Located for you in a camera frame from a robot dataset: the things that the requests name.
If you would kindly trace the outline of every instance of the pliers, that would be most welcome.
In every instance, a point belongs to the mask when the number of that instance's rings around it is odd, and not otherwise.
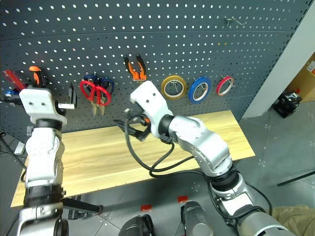
[[[145,66],[140,54],[136,54],[136,58],[137,58],[139,66],[140,66],[140,74],[133,69],[127,54],[124,55],[125,66],[126,66],[128,72],[132,75],[133,81],[144,81],[147,79],[146,66]]]

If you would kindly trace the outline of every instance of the wooden tabletop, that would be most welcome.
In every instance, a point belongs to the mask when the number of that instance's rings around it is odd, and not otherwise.
[[[255,156],[231,111],[194,117],[203,120],[208,129],[218,133],[227,142],[233,160]],[[117,126],[65,133],[63,143],[65,197],[152,178],[149,172],[133,159],[127,148],[124,133]],[[148,165],[153,165],[170,149],[170,145],[162,143],[151,134],[144,142],[131,137],[131,143],[137,155]],[[159,165],[159,168],[189,156],[190,153],[183,151],[176,144],[173,153]],[[192,159],[165,173],[198,167],[196,161]],[[11,207],[23,205],[24,193],[24,184],[19,182]]]

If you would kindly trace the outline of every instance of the yellow tape roll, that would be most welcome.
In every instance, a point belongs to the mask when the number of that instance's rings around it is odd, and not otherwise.
[[[182,90],[176,94],[176,95],[170,95],[166,92],[166,86],[171,83],[171,82],[177,82],[180,83],[182,85]],[[178,75],[171,75],[169,77],[167,77],[166,79],[163,80],[162,84],[161,84],[161,93],[168,99],[170,100],[177,100],[180,99],[181,97],[183,97],[186,94],[187,91],[187,84],[186,81],[178,76]]]

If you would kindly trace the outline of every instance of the white wall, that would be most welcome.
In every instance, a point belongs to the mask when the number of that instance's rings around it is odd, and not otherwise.
[[[265,113],[315,51],[315,1],[243,117]]]

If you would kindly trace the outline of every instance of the gray pegboard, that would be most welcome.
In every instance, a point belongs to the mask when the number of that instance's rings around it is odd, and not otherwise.
[[[239,120],[309,4],[294,0],[237,4],[200,0],[5,1],[0,9],[1,70],[13,69],[26,82],[28,67],[41,67],[48,75],[48,88],[61,102],[73,82],[79,95],[78,109],[67,113],[65,132],[111,126],[113,119],[123,117],[128,97],[138,86],[126,72],[122,58],[126,53],[131,61],[136,53],[142,55],[148,79],[158,88],[173,74],[182,76],[188,88],[199,76],[211,79],[212,92],[198,105],[192,105],[187,95],[168,100],[175,114],[232,110]],[[243,27],[233,22],[225,27],[224,16],[247,23]],[[113,101],[104,116],[92,115],[91,104],[78,88],[85,71],[97,71],[115,82]],[[235,78],[236,87],[219,97],[215,88],[226,74]],[[11,87],[3,77],[0,84],[2,93]],[[0,109],[1,128],[25,141],[25,127],[30,122],[23,109],[4,103]]]

